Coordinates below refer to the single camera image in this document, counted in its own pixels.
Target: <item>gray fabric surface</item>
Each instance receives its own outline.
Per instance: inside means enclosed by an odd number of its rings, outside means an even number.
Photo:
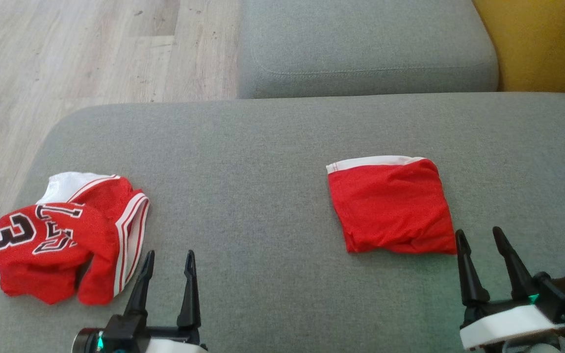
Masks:
[[[214,353],[460,352],[454,257],[345,252],[325,165],[378,154],[437,164],[493,299],[510,289],[493,226],[532,273],[565,276],[565,94],[94,107],[54,128],[18,206],[58,172],[127,176],[151,199],[148,322],[175,323],[193,249]],[[0,290],[0,352],[67,352],[81,327],[122,311],[130,289],[106,307]]]
[[[244,0],[240,98],[495,91],[470,0]]]

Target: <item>white stripe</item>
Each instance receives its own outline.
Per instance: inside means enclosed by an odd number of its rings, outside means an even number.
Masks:
[[[111,178],[119,178],[116,175],[98,175],[93,173],[64,172],[52,175],[47,184],[45,194],[36,204],[52,202],[70,202],[71,199],[89,187]]]
[[[117,257],[117,264],[115,267],[113,296],[119,294],[119,288],[120,288],[119,285],[121,284],[120,279],[121,279],[121,274],[123,272],[124,256],[126,256],[128,253],[127,248],[124,250],[124,246],[126,247],[128,246],[128,238],[127,238],[128,235],[124,233],[122,227],[124,224],[129,223],[130,220],[134,217],[135,212],[133,212],[131,215],[130,213],[132,212],[132,210],[134,210],[135,206],[137,206],[137,203],[139,203],[141,199],[147,199],[145,194],[143,194],[142,192],[134,195],[134,197],[132,197],[132,199],[128,201],[128,204],[126,205],[126,209],[124,209],[123,213],[121,214],[121,217],[119,217],[119,219],[117,219],[117,221],[115,222],[115,226],[117,227],[117,235],[119,235],[118,236],[119,256]]]
[[[354,167],[362,167],[364,165],[406,165],[426,159],[423,157],[407,157],[407,156],[373,156],[353,159],[344,159],[326,166],[328,174],[338,172],[339,170],[347,170]]]
[[[87,185],[85,185],[84,187],[82,187],[80,190],[78,190],[73,196],[71,196],[69,198],[69,200],[67,202],[71,202],[72,199],[75,199],[76,197],[80,196],[83,192],[85,192],[86,190],[96,186],[97,184],[106,181],[106,180],[112,180],[112,179],[119,179],[121,178],[119,175],[110,175],[107,178],[101,178],[101,179],[97,179],[92,181],[91,183],[88,183]]]
[[[127,266],[124,267],[124,274],[126,276],[122,279],[121,288],[126,286],[130,278],[132,278],[134,268],[136,268],[137,263],[139,263],[139,259],[141,259],[141,250],[143,248],[143,239],[145,235],[145,220],[148,217],[149,204],[149,199],[145,197],[137,208],[134,218],[132,219],[132,226],[130,226],[131,233],[128,235],[128,261],[126,263]]]

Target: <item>yellow wall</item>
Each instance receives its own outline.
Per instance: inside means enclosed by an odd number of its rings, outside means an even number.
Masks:
[[[491,37],[499,90],[565,92],[565,0],[473,0]]]

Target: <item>red basketball jersey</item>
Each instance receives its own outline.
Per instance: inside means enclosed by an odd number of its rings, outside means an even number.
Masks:
[[[81,303],[108,304],[139,261],[148,205],[122,176],[52,176],[38,203],[0,219],[2,290],[54,304],[77,289]]]

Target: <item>wooden floor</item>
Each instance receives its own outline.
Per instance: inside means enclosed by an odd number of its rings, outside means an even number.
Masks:
[[[0,216],[74,110],[235,98],[240,0],[0,0]]]

